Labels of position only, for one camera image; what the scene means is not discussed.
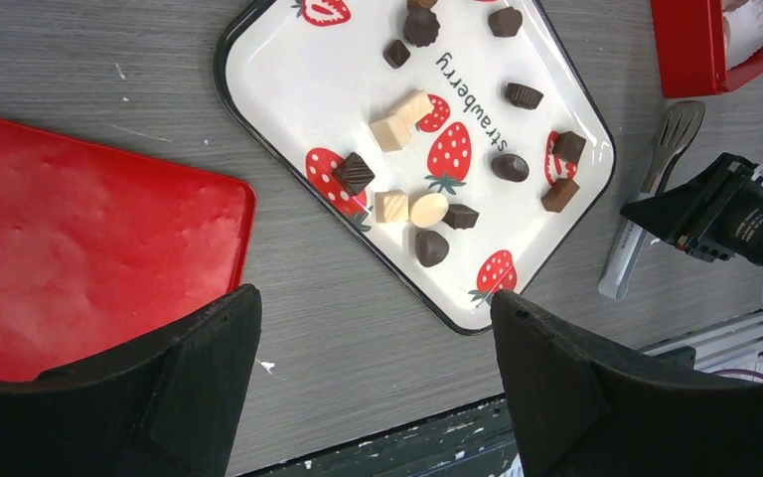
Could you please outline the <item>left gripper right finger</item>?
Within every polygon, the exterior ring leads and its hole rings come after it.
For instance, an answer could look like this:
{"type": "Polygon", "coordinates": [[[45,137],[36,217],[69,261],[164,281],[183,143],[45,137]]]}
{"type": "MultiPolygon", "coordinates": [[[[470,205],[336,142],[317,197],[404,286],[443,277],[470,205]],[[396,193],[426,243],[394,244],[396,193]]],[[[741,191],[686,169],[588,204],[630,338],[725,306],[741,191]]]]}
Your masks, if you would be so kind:
{"type": "Polygon", "coordinates": [[[528,476],[763,476],[763,384],[666,363],[503,290],[490,317],[528,476]]]}

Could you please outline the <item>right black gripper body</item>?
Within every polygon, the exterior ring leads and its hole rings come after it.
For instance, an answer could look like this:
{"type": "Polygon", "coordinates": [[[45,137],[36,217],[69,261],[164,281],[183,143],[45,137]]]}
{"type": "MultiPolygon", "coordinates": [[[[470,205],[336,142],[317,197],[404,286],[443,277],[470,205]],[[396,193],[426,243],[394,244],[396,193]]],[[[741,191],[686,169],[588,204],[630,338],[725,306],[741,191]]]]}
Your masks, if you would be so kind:
{"type": "Polygon", "coordinates": [[[763,267],[763,172],[723,153],[687,183],[629,203],[621,215],[676,249],[706,262],[739,254],[763,267]]]}

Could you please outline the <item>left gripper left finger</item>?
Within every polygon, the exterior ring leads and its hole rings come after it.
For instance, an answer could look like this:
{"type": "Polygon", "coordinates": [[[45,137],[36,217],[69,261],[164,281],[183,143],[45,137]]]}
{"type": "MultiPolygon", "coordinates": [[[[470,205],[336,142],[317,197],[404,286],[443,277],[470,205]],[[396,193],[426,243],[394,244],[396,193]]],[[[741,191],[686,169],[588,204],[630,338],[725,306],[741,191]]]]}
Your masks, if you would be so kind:
{"type": "Polygon", "coordinates": [[[0,476],[222,476],[261,336],[245,284],[26,382],[0,382],[0,476]]]}

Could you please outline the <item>metal tongs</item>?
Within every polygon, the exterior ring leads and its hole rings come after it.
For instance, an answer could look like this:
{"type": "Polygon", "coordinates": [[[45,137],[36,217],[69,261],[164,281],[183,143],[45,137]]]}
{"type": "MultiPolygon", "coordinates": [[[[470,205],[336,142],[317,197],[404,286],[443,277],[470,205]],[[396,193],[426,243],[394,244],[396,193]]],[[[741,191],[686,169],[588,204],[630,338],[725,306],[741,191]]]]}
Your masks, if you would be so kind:
{"type": "MultiPolygon", "coordinates": [[[[647,176],[634,202],[649,199],[665,191],[678,160],[691,146],[702,126],[706,105],[700,100],[683,100],[670,105],[662,114],[654,133],[652,159],[647,176]]],[[[640,257],[647,232],[635,222],[622,219],[598,292],[620,300],[628,292],[629,282],[640,257]]]]}

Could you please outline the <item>brown rectangular chocolate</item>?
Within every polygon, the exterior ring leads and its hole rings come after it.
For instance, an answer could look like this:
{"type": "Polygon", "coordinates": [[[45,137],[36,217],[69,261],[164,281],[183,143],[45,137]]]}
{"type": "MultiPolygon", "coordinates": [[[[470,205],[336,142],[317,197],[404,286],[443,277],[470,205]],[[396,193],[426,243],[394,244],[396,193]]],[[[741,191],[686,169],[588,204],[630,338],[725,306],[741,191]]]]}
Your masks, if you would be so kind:
{"type": "Polygon", "coordinates": [[[541,198],[544,209],[551,213],[561,213],[579,191],[579,185],[569,178],[557,179],[541,198]]]}

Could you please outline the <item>dark oval chocolate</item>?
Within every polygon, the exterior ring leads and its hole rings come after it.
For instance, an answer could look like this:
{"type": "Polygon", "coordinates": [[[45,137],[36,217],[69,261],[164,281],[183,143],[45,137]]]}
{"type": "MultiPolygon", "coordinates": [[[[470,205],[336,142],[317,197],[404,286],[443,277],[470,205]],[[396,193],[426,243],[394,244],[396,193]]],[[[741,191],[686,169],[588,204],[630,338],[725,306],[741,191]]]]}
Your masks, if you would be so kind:
{"type": "Polygon", "coordinates": [[[527,161],[517,154],[499,155],[492,159],[490,165],[498,178],[513,183],[524,182],[530,174],[527,161]]]}

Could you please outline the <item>small dark square chocolate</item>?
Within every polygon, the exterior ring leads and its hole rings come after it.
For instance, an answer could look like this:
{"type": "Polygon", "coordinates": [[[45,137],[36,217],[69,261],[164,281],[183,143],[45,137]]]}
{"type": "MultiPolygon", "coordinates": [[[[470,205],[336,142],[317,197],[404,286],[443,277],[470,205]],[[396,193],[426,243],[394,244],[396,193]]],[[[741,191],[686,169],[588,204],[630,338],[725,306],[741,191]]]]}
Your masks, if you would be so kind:
{"type": "Polygon", "coordinates": [[[442,222],[453,230],[468,230],[475,227],[480,213],[464,204],[451,204],[442,222]]]}

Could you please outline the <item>dark round cup chocolate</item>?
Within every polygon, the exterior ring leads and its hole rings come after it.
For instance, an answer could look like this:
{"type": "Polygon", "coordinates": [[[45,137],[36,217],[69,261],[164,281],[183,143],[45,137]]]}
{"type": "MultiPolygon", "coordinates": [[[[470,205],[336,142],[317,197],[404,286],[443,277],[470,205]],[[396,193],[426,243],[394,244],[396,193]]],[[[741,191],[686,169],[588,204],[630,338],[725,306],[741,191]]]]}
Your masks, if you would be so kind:
{"type": "Polygon", "coordinates": [[[544,94],[531,86],[508,82],[504,89],[505,99],[514,107],[536,110],[544,98],[544,94]]]}

